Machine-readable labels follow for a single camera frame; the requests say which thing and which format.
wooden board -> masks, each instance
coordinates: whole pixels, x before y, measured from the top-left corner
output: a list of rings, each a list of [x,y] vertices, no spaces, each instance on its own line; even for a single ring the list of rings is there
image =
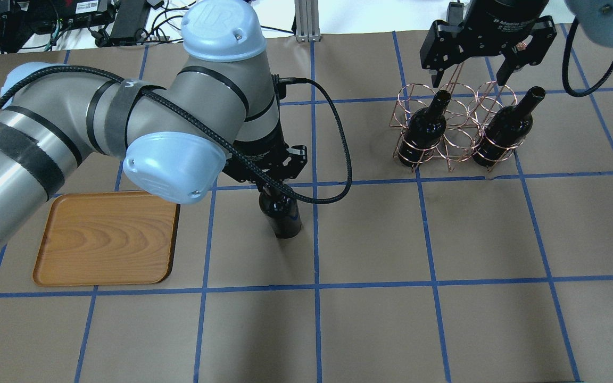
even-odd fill
[[[178,211],[145,191],[60,196],[32,279],[40,286],[162,281],[172,269]]]

white floor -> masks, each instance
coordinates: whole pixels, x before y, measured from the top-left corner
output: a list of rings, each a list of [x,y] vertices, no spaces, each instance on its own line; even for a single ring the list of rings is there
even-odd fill
[[[169,0],[172,7],[185,5],[189,0]],[[321,0],[319,2],[319,25],[322,34],[365,34],[366,32],[426,30],[433,20],[445,19],[446,7],[450,0]],[[254,0],[251,2],[257,11],[262,25],[290,29],[294,19],[295,7],[292,0]],[[146,24],[161,10],[152,10]],[[550,0],[544,15],[551,15],[555,22],[571,22],[574,16],[564,0]],[[173,20],[178,25],[180,19]],[[175,29],[165,25],[167,34],[178,37]],[[266,37],[285,37],[283,32],[266,30]],[[24,47],[40,46],[48,42],[48,35],[32,36]],[[95,48],[94,39],[87,29],[68,32],[54,50]],[[24,52],[43,51],[43,48]]]

metal post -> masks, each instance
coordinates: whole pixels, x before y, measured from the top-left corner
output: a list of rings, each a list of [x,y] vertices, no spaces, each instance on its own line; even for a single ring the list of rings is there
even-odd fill
[[[295,0],[297,42],[321,41],[318,27],[318,0]]]

white label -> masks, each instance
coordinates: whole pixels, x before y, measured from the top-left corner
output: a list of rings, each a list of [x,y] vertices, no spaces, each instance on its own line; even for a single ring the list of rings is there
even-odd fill
[[[92,2],[77,3],[75,13],[85,14],[88,12],[96,12],[97,10],[98,10],[98,0],[93,0]]]

black bottle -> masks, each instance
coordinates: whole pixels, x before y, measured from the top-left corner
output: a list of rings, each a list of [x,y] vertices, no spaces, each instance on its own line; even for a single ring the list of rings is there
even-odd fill
[[[485,137],[479,141],[472,158],[479,165],[490,168],[506,154],[506,149],[516,146],[531,131],[531,112],[545,98],[545,89],[533,87],[516,106],[506,106],[488,124]]]
[[[300,232],[302,219],[296,199],[285,196],[270,185],[263,185],[260,187],[260,209],[277,238],[292,238]]]
[[[451,94],[446,90],[440,90],[436,92],[430,106],[423,107],[413,114],[399,146],[401,163],[414,167],[429,160],[433,151],[423,151],[423,149],[435,146],[446,131],[446,118],[443,113],[450,101]]]

